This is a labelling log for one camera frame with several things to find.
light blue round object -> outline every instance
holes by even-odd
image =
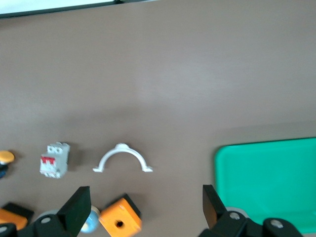
[[[90,215],[88,216],[80,231],[86,234],[94,232],[99,226],[99,215],[99,210],[92,206]]]

white arch-shaped object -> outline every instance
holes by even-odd
[[[131,149],[128,145],[126,145],[125,143],[118,143],[115,148],[113,148],[112,150],[109,150],[108,152],[106,152],[106,154],[102,157],[99,166],[93,168],[94,172],[103,172],[104,170],[104,166],[105,166],[105,162],[107,162],[107,160],[113,156],[114,154],[117,153],[121,153],[121,152],[127,152],[132,154],[133,156],[135,156],[138,161],[140,162],[140,165],[142,166],[142,170],[144,172],[152,172],[153,168],[151,168],[150,166],[147,166],[145,159],[142,157],[141,154],[139,154],[137,151]]]

orange and black block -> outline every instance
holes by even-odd
[[[0,209],[0,224],[13,223],[20,230],[29,224],[33,214],[33,211],[9,202]]]
[[[141,212],[127,194],[112,201],[99,221],[111,237],[131,237],[142,229]]]

teal plastic tray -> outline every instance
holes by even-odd
[[[316,138],[222,147],[215,156],[216,190],[258,224],[282,218],[316,233]]]

metal bolt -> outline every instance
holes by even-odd
[[[236,212],[231,212],[229,216],[234,220],[239,220],[240,216]]]
[[[2,226],[2,227],[0,227],[0,233],[5,232],[7,229],[8,229],[7,226]]]
[[[42,224],[50,222],[50,217],[46,217],[40,221]]]
[[[272,220],[271,225],[273,225],[274,227],[279,228],[279,229],[283,228],[282,223],[278,220]]]

